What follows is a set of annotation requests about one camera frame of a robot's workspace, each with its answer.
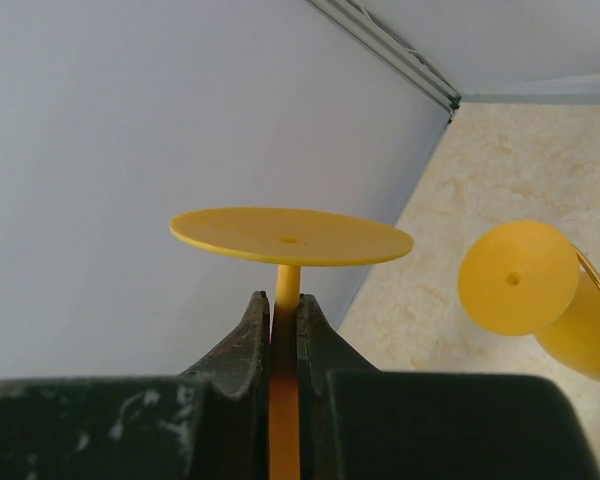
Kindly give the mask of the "yellow wine glass hung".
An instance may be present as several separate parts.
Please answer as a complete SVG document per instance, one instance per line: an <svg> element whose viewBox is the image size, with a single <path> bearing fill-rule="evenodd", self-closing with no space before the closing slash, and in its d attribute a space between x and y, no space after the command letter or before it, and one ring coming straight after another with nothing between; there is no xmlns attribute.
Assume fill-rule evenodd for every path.
<svg viewBox="0 0 600 480"><path fill-rule="evenodd" d="M532 335L556 361L600 382L600 292L573 246L539 221L496 226L468 249L457 291L468 317L483 329Z"/></svg>

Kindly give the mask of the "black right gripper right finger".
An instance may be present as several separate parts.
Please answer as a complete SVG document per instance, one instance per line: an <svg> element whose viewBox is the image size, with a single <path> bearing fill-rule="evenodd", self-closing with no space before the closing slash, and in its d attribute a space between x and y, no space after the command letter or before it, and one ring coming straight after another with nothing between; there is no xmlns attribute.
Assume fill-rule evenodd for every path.
<svg viewBox="0 0 600 480"><path fill-rule="evenodd" d="M530 375L386 372L297 310L305 479L598 479L576 413Z"/></svg>

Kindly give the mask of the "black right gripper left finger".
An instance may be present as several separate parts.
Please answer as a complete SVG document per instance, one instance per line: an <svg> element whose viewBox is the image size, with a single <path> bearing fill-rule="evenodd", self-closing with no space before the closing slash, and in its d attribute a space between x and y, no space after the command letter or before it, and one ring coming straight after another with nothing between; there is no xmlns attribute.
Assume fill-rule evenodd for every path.
<svg viewBox="0 0 600 480"><path fill-rule="evenodd" d="M264 479L269 302L184 372L0 380L0 479Z"/></svg>

